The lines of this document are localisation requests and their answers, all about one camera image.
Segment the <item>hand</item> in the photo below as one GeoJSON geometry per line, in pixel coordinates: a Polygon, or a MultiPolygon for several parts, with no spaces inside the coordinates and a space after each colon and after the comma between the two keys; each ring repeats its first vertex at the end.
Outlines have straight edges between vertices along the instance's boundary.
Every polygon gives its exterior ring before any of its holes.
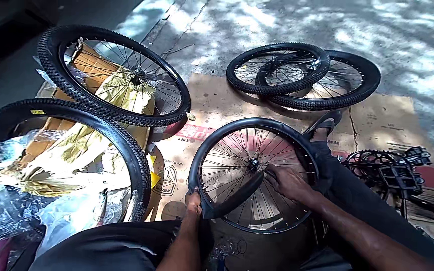
{"type": "Polygon", "coordinates": [[[198,216],[202,215],[202,207],[200,206],[200,194],[199,189],[196,187],[194,192],[185,196],[185,205],[187,206],[187,212],[196,213],[198,216]]]}
{"type": "Polygon", "coordinates": [[[290,200],[296,200],[313,209],[322,200],[322,194],[314,191],[305,180],[290,167],[269,164],[266,169],[274,171],[277,180],[270,177],[267,180],[280,194],[290,200]]]}

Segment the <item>cardboard sheet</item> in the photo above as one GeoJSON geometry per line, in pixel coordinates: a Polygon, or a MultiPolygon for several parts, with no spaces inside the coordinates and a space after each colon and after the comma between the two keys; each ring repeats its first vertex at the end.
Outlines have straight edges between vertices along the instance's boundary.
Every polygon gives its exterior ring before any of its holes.
{"type": "MultiPolygon", "coordinates": [[[[152,190],[147,221],[182,217],[190,165],[203,140],[215,129],[234,120],[263,117],[302,131],[323,114],[323,111],[291,111],[259,100],[233,90],[226,78],[221,77],[192,74],[187,87],[191,113],[196,120],[167,127],[168,133],[178,132],[148,148],[157,157],[154,172],[159,172],[161,180],[152,190]]],[[[434,148],[419,127],[410,98],[374,94],[342,112],[343,119],[328,141],[335,156],[345,158],[364,149],[394,151],[424,146],[434,162],[434,148]]],[[[434,165],[419,170],[427,184],[431,184],[425,188],[423,197],[434,198],[434,165]]]]}

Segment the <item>yellow label on tire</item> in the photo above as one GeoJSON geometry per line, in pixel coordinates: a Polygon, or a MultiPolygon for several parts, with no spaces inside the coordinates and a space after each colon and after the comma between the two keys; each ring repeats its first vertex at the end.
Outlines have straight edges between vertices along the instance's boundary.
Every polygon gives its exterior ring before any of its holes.
{"type": "Polygon", "coordinates": [[[30,110],[31,114],[33,115],[44,115],[43,110],[30,110]]]}

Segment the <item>twig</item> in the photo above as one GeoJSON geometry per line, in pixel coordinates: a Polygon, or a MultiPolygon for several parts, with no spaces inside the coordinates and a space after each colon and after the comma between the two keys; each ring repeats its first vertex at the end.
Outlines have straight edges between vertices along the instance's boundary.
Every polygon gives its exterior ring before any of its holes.
{"type": "Polygon", "coordinates": [[[171,54],[171,53],[178,52],[178,51],[180,51],[180,50],[183,50],[183,49],[185,49],[185,48],[187,48],[187,47],[189,47],[189,46],[193,46],[193,45],[195,45],[195,43],[194,43],[194,44],[185,45],[184,47],[182,47],[182,48],[180,48],[180,49],[178,49],[178,50],[175,50],[175,51],[173,51],[173,52],[172,52],[172,50],[173,50],[173,48],[172,48],[172,49],[170,49],[170,50],[168,50],[168,51],[166,51],[166,52],[163,52],[163,53],[161,54],[161,56],[163,56],[164,54],[169,55],[169,54],[171,54]]]}

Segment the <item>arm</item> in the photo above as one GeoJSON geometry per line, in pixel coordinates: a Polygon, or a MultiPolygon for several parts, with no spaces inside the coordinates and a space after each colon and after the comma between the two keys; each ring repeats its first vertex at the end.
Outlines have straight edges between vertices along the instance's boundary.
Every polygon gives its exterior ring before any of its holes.
{"type": "Polygon", "coordinates": [[[395,242],[314,191],[288,167],[269,165],[277,176],[269,181],[279,193],[308,206],[335,229],[377,270],[434,270],[424,257],[395,242]]]}
{"type": "Polygon", "coordinates": [[[187,199],[187,210],[180,225],[178,236],[168,248],[157,271],[198,271],[200,270],[200,252],[197,233],[202,215],[200,195],[194,192],[187,199]]]}

